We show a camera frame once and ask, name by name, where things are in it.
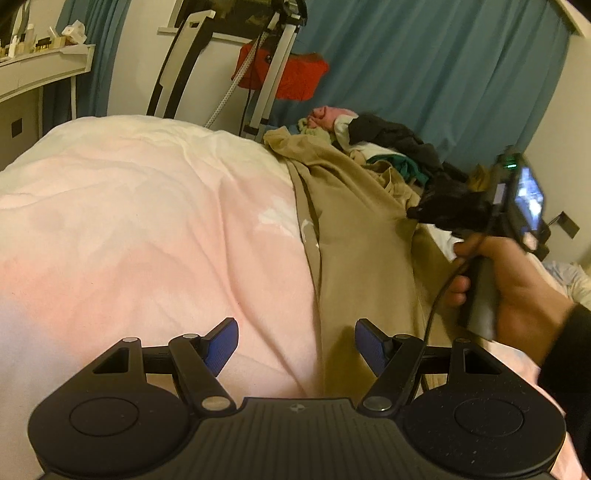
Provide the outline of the black sleeved right forearm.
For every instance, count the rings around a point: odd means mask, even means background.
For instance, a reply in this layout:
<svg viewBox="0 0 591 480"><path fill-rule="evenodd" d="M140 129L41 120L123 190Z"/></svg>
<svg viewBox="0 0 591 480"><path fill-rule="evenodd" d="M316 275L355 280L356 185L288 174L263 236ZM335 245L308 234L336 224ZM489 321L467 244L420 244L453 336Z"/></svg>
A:
<svg viewBox="0 0 591 480"><path fill-rule="evenodd" d="M565 413L579 463L590 477L590 311L576 304L546 357L538 384Z"/></svg>

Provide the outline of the person's right hand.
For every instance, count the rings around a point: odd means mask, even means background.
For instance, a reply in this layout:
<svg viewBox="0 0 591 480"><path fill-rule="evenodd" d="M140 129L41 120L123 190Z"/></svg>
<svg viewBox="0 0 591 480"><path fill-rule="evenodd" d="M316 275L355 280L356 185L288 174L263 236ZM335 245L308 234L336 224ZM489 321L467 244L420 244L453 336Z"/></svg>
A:
<svg viewBox="0 0 591 480"><path fill-rule="evenodd" d="M553 289L512 239L474 234L454 246L456 266L472 256L493 261L500 292L497 339L541 366L564 329L575 303Z"/></svg>

